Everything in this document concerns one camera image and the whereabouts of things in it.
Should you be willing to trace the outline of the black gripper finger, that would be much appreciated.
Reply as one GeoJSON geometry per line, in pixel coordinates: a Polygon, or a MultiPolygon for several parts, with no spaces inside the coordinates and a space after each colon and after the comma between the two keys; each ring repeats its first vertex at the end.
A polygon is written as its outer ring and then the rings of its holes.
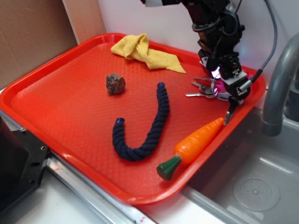
{"type": "Polygon", "coordinates": [[[205,63],[203,63],[202,61],[200,61],[199,63],[201,64],[201,67],[203,68],[204,72],[206,74],[208,74],[209,77],[211,77],[211,78],[221,78],[219,66],[215,70],[210,71],[210,70],[208,70],[206,68],[206,64],[205,63]]]}
{"type": "Polygon", "coordinates": [[[230,96],[228,98],[228,101],[230,103],[230,106],[228,109],[229,114],[233,114],[235,112],[236,108],[243,104],[243,100],[236,99],[232,96],[230,96]]]}

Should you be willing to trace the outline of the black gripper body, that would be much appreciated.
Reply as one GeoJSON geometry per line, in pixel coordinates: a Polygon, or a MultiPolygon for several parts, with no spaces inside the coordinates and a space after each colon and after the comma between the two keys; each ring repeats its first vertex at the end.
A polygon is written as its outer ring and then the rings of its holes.
{"type": "Polygon", "coordinates": [[[210,71],[220,68],[221,80],[225,89],[236,99],[245,99],[251,89],[239,91],[238,88],[248,81],[247,74],[242,70],[239,60],[239,53],[234,51],[235,46],[239,43],[225,40],[218,40],[209,46],[203,40],[199,40],[198,44],[201,50],[198,52],[200,61],[206,64],[206,68],[210,71]]]}

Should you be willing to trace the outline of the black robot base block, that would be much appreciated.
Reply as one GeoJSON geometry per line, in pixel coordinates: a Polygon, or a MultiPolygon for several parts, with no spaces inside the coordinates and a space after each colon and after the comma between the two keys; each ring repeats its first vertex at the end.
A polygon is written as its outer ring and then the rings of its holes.
{"type": "Polygon", "coordinates": [[[0,120],[0,214],[40,187],[48,146],[30,131],[12,131],[0,120]]]}

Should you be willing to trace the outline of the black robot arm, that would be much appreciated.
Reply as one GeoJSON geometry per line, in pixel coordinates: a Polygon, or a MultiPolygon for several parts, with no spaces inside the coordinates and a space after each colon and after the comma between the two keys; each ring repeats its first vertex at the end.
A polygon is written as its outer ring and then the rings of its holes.
{"type": "Polygon", "coordinates": [[[239,92],[237,89],[248,80],[243,72],[239,54],[234,51],[245,29],[236,13],[227,9],[228,0],[144,0],[146,7],[160,7],[183,4],[191,20],[192,29],[198,33],[199,57],[203,69],[209,75],[218,72],[230,94],[232,115],[236,107],[245,99],[250,89],[239,92]]]}

